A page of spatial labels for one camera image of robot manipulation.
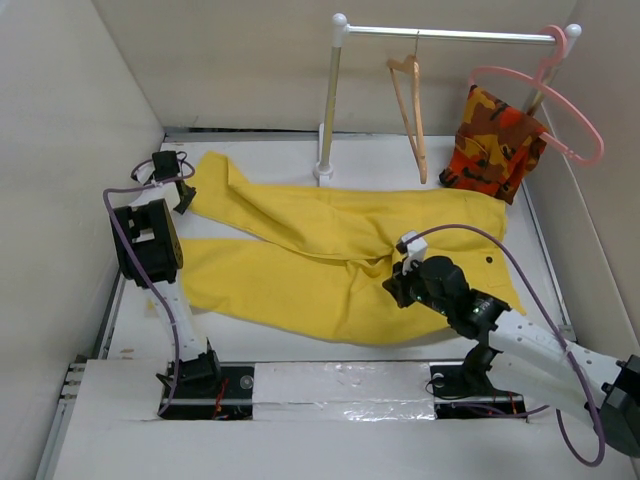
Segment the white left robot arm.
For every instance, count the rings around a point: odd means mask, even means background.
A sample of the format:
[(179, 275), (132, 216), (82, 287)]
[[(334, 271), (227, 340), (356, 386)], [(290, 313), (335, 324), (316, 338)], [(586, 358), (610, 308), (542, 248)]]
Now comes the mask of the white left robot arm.
[(223, 384), (218, 357), (196, 334), (179, 279), (184, 257), (172, 215), (184, 214), (195, 199), (186, 183), (194, 174), (184, 152), (158, 151), (132, 170), (136, 187), (103, 192), (119, 269), (146, 292), (170, 341), (173, 360), (157, 376), (169, 399), (212, 396)]

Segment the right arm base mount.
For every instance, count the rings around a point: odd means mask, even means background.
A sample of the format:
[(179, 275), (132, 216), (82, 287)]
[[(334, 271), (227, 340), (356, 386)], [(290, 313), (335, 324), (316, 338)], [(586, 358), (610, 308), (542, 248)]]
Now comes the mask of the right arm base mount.
[(437, 420), (510, 417), (526, 412), (521, 395), (469, 383), (461, 362), (430, 363), (429, 369), (431, 377), (425, 390), (434, 399)]

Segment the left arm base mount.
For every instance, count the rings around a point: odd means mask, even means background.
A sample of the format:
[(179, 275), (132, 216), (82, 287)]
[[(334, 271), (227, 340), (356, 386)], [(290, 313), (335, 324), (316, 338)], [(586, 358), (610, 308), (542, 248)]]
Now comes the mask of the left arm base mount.
[(179, 386), (160, 417), (179, 421), (251, 420), (255, 365), (223, 363), (221, 373), (219, 385), (209, 390)]

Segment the yellow trousers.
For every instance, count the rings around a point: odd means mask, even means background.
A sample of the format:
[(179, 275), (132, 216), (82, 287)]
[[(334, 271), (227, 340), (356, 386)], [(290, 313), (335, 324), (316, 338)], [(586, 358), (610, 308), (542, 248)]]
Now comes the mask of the yellow trousers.
[(192, 211), (243, 232), (183, 239), (181, 282), (196, 308), (320, 340), (408, 342), (443, 330), (419, 305), (399, 308), (383, 288), (408, 232), (430, 255), (460, 266), (470, 286), (514, 309), (521, 302), (498, 244), (503, 202), (465, 191), (371, 192), (251, 183), (227, 157), (204, 155), (190, 185)]

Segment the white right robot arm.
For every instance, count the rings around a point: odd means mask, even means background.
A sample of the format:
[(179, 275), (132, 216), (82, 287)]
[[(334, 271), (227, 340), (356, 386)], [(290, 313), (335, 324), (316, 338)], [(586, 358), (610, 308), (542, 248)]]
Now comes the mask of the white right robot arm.
[(462, 369), (468, 390), (483, 394), (493, 387), (530, 397), (593, 426), (609, 447), (638, 457), (638, 356), (620, 360), (559, 341), (507, 303), (471, 288), (448, 257), (413, 261), (409, 272), (396, 263), (383, 287), (399, 307), (420, 303), (475, 342)]

